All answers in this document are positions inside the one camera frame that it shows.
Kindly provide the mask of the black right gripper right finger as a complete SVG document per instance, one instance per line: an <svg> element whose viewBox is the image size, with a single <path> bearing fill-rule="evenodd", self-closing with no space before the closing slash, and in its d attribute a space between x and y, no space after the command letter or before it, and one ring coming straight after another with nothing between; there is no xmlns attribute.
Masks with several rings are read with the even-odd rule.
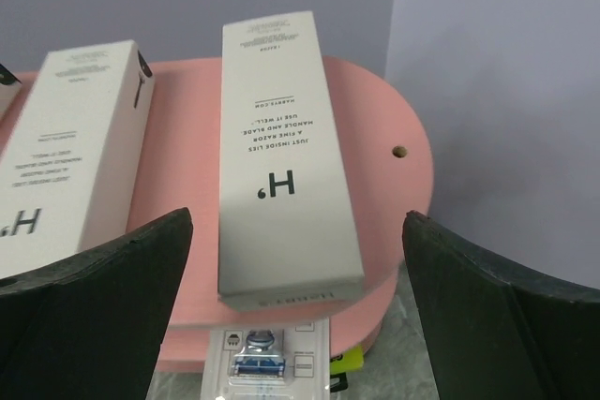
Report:
<svg viewBox="0 0 600 400"><path fill-rule="evenodd" d="M402 243L441 399L598 398L598 289L495 254L416 211Z"/></svg>

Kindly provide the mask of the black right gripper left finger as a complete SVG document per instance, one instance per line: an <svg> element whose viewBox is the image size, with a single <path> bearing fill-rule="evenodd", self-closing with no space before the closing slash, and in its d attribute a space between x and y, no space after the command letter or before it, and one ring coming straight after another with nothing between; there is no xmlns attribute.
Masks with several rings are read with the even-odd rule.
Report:
<svg viewBox="0 0 600 400"><path fill-rule="evenodd" d="M4 399L144 399L188 261L188 208L1 281Z"/></svg>

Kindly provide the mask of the black green razor box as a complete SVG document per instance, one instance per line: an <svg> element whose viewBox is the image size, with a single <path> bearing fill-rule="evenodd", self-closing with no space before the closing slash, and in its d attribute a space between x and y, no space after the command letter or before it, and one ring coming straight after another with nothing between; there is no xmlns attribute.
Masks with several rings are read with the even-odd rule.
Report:
<svg viewBox="0 0 600 400"><path fill-rule="evenodd" d="M338 393L348 389L348 374L361 370L364 366L364 351L355 346L346 352L330 359L330 393Z"/></svg>

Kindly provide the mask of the white razor box bottom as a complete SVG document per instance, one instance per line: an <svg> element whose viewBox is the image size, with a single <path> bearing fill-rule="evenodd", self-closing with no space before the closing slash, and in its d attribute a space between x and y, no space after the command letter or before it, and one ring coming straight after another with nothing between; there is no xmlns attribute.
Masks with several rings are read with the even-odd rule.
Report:
<svg viewBox="0 0 600 400"><path fill-rule="evenodd" d="M1 154L1 275L126 231L155 77L133 40L49 52Z"/></svg>

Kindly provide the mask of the white razor box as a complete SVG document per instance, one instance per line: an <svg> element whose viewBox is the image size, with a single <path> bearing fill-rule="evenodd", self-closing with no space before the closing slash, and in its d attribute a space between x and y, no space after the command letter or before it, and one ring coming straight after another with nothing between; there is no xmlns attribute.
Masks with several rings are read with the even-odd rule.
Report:
<svg viewBox="0 0 600 400"><path fill-rule="evenodd" d="M240 311L353 301L364 280L312 12L226 24L219 299Z"/></svg>
<svg viewBox="0 0 600 400"><path fill-rule="evenodd" d="M133 40L49 52L1 154L1 275L126 231L155 77Z"/></svg>

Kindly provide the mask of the blue razor blister pack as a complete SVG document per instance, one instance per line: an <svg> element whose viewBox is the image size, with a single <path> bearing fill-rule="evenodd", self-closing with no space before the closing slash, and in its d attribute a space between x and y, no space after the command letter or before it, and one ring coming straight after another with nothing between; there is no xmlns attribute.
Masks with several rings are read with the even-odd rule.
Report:
<svg viewBox="0 0 600 400"><path fill-rule="evenodd" d="M327 400L328 319L210 333L202 400Z"/></svg>

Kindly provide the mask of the pink three-tier shelf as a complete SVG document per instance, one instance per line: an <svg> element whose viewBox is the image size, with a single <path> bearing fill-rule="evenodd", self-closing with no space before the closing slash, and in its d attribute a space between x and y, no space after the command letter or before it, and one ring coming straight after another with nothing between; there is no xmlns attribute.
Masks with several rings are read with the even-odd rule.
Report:
<svg viewBox="0 0 600 400"><path fill-rule="evenodd" d="M392 303L402 262L402 223L428 209L433 162L411 105L387 82L351 62L323 61L365 265L365 294L353 303L306 304L238 313L218 300L218 143L221 62L154 63L148 116L128 227L189 209L194 235L158 368L201 371L209 333L266 321L329 318L333 353L369 346Z"/></svg>

